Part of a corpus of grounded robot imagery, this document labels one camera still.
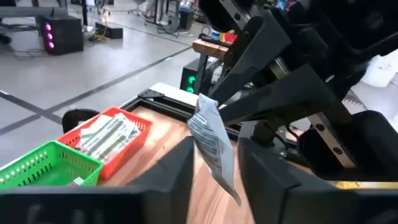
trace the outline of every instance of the green light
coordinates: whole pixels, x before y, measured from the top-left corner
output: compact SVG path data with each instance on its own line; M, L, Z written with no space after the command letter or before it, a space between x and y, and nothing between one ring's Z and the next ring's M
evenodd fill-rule
M188 88L187 88L187 92L193 93L193 88L192 88L192 87L188 87Z
M190 76L189 78L188 78L188 82L189 83L191 83L191 84L193 84L193 82L196 80L196 78L194 77L194 76Z

